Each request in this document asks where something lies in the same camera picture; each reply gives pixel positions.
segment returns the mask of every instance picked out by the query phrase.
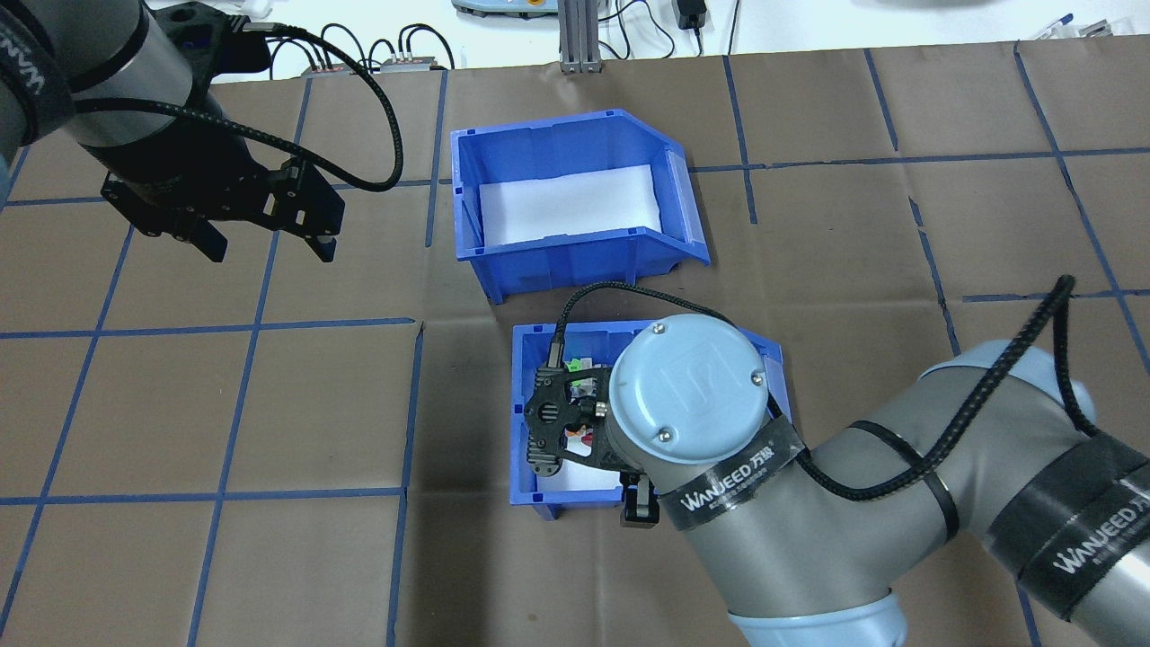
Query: wanjeed logo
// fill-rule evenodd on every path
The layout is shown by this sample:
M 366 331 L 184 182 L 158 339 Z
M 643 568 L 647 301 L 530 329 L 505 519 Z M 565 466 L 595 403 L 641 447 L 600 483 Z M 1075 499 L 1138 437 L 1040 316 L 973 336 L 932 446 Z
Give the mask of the wanjeed logo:
M 1144 523 L 1145 519 L 1142 517 L 1147 510 L 1150 510 L 1150 499 L 1141 495 L 1135 496 L 1125 508 L 1121 508 L 1098 527 L 1094 529 L 1086 541 L 1078 546 L 1070 546 L 1059 550 L 1057 553 L 1058 560 L 1052 562 L 1051 565 L 1060 571 L 1074 575 L 1087 563 L 1097 563 L 1094 560 L 1095 555 L 1105 548 L 1116 537 L 1120 536 L 1124 530 L 1128 529 L 1130 524 L 1137 523 L 1140 518 Z
M 28 48 L 22 47 L 12 39 L 12 33 L 7 31 L 0 32 L 0 52 L 8 54 L 12 59 L 16 61 L 16 67 L 20 68 L 21 76 L 28 77 L 24 82 L 24 86 L 29 88 L 33 94 L 39 94 L 44 90 L 44 75 L 40 74 L 40 68 L 36 67 L 28 57 Z

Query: connector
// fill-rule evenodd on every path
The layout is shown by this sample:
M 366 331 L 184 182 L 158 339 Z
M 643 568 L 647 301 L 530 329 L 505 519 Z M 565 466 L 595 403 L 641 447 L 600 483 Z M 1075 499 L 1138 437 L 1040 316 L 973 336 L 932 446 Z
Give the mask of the connector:
M 706 0 L 675 0 L 675 22 L 678 29 L 698 30 L 707 24 Z

